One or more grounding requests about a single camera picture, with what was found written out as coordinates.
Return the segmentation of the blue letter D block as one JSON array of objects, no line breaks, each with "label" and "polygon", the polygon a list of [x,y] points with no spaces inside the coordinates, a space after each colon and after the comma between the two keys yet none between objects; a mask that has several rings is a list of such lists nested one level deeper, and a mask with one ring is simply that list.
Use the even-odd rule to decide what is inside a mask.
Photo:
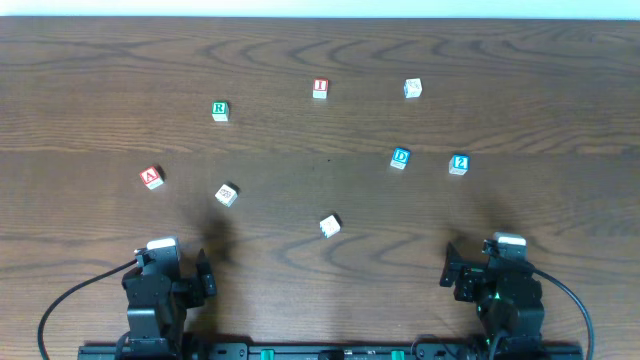
[{"label": "blue letter D block", "polygon": [[410,156],[411,152],[409,150],[398,147],[392,154],[390,166],[398,170],[404,170],[409,162]]}]

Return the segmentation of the white block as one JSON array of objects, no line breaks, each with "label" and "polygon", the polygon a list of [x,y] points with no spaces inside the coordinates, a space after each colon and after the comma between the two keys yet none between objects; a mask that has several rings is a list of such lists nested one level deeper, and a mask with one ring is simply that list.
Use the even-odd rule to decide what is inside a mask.
[{"label": "white block", "polygon": [[326,238],[330,238],[341,230],[341,223],[335,214],[319,222],[319,228]]},{"label": "white block", "polygon": [[404,96],[406,99],[418,98],[422,93],[423,87],[420,78],[406,79],[404,82]]}]

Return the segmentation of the red letter A block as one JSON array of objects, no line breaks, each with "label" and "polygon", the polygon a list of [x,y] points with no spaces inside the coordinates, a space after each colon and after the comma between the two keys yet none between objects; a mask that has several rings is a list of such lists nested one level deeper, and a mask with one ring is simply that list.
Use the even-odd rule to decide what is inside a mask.
[{"label": "red letter A block", "polygon": [[151,166],[139,173],[139,176],[143,184],[149,189],[153,190],[164,184],[164,180],[159,170],[155,166]]}]

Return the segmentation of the white block far right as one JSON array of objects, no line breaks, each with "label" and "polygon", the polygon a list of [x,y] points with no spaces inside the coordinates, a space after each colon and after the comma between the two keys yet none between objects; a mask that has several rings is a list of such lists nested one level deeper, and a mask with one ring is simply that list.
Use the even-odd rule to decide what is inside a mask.
[{"label": "white block far right", "polygon": [[406,99],[418,98],[422,93],[423,87],[420,78],[406,79],[404,82],[404,96]]}]

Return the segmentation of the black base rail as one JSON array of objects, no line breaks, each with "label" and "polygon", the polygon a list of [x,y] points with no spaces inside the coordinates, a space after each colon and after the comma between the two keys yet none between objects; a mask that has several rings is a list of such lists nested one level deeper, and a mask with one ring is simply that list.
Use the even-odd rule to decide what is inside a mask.
[{"label": "black base rail", "polygon": [[[79,360],[116,359],[115,345],[87,345],[78,349]],[[463,344],[422,342],[413,346],[320,346],[320,345],[247,345],[216,343],[203,349],[187,350],[183,355],[134,354],[124,346],[118,359],[208,359],[208,360],[443,360],[489,359],[487,347]],[[577,346],[546,346],[532,353],[496,351],[493,359],[583,359]]]}]

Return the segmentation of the pineapple picture wooden block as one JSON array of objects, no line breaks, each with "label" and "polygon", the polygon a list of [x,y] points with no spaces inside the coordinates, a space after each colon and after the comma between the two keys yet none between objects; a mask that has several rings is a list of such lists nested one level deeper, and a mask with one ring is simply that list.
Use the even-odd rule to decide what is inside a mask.
[{"label": "pineapple picture wooden block", "polygon": [[223,184],[215,193],[216,200],[226,207],[231,207],[237,197],[238,191],[228,184]]}]

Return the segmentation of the red letter I block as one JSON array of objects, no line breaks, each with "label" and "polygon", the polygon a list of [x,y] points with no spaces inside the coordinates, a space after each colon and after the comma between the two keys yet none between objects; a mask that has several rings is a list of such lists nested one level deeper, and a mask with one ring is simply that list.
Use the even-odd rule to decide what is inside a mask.
[{"label": "red letter I block", "polygon": [[329,80],[315,78],[312,85],[312,97],[314,99],[326,99],[328,95]]}]

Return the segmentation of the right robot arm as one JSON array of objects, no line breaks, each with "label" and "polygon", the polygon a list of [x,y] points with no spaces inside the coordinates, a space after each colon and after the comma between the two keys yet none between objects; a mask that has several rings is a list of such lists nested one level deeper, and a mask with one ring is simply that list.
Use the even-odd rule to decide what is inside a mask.
[{"label": "right robot arm", "polygon": [[486,264],[464,259],[453,244],[446,248],[440,278],[454,289],[454,299],[473,303],[484,329],[456,354],[459,359],[515,359],[539,356],[545,312],[542,288],[527,261],[527,242],[507,233],[486,239]]}]

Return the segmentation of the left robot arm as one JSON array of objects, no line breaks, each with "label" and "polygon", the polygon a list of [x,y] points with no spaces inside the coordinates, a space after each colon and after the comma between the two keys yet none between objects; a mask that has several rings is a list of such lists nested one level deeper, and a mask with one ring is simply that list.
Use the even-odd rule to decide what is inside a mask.
[{"label": "left robot arm", "polygon": [[203,250],[195,273],[180,272],[176,245],[135,251],[136,267],[122,278],[129,302],[129,350],[116,350],[118,359],[205,359],[208,347],[185,331],[187,311],[217,294],[211,264]]}]

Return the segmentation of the blue number 2 block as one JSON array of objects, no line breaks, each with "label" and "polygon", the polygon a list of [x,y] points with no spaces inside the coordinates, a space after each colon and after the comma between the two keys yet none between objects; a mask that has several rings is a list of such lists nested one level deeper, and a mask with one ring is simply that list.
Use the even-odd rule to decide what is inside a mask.
[{"label": "blue number 2 block", "polygon": [[469,170],[470,158],[467,155],[454,154],[449,161],[451,175],[465,175]]}]

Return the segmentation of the white block near centre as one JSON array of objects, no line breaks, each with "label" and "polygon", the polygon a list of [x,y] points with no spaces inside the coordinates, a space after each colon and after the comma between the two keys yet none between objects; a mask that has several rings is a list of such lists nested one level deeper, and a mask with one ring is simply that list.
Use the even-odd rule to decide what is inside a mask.
[{"label": "white block near centre", "polygon": [[341,223],[335,214],[319,222],[319,228],[326,238],[330,238],[341,230]]}]

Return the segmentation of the green letter R block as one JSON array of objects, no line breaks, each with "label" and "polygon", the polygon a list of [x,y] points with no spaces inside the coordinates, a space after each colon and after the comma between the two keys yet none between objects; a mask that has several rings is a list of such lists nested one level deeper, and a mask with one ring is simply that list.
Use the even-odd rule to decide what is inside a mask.
[{"label": "green letter R block", "polygon": [[230,117],[229,104],[226,101],[214,101],[211,115],[215,122],[228,122]]}]

